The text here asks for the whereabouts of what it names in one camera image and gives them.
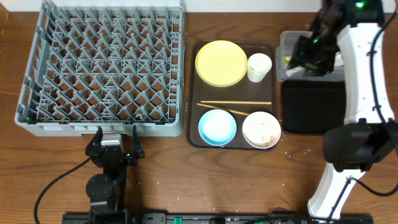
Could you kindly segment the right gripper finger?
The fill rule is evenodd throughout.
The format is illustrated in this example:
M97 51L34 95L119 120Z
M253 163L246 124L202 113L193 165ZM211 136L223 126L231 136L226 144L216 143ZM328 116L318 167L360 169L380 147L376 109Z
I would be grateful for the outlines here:
M307 70L310 69L310 64L308 63L309 56L306 52L299 52L297 54L293 54L290 58L290 61L287 65L287 69L291 70L293 68L302 67Z
M321 65L321 66L313 65L311 63L306 64L306 70L314 73L315 75L317 75L319 77L325 76L334 71L333 68L323 66L323 65Z

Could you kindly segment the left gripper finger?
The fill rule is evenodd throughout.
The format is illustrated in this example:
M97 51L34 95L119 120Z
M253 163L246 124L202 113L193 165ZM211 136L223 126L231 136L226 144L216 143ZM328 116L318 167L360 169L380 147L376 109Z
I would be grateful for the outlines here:
M145 158L144 148L139 139L139 135L138 135L136 126L133 126L133 130L132 130L132 148L134 150L135 156L138 159Z
M93 139L88 143L85 149L85 154L87 156L94 156L101 147L101 141L103 138L103 130L101 127L98 128Z

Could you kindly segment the pink white bowl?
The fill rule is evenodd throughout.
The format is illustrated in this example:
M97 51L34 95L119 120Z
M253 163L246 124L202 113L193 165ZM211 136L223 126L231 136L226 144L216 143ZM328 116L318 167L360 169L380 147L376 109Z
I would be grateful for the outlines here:
M242 133L252 147L268 150L279 142L282 130L279 120L272 114L257 111L244 119Z

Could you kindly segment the light blue bowl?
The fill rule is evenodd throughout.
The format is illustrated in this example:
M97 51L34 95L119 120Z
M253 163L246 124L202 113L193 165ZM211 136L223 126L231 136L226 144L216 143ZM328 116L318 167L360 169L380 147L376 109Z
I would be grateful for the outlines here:
M236 120L225 110L209 110L198 122L200 137L211 146L227 145L234 139L236 132Z

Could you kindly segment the white paper napkin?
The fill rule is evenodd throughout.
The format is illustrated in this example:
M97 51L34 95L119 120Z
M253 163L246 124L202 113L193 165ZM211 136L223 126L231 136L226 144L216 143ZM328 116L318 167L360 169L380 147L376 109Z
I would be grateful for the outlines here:
M342 55L340 53L337 53L335 55L335 67L342 67L343 65L344 65L344 61L343 61ZM296 67L296 68L287 70L286 75L288 77L292 77L296 73L305 73L305 72L306 72L305 68Z

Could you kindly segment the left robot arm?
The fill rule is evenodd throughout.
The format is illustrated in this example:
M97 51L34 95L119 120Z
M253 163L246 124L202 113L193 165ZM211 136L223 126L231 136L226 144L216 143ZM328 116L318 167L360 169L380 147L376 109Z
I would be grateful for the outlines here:
M136 127L132 130L132 152L123 152L120 134L103 134L99 128L87 145L85 154L99 168L86 184L90 198L89 223L135 223L134 212L124 207L127 168L136 166L145 152L139 140Z

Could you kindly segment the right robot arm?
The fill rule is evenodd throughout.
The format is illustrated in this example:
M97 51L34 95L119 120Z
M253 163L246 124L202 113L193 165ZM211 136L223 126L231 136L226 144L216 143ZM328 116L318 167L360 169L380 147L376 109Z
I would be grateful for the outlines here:
M343 59L346 90L344 124L323 138L325 170L307 203L310 218L340 223L341 209L355 184L375 163L397 150L397 121L384 76L382 41L390 25L382 2L325 0L310 37L299 37L288 69L331 73Z

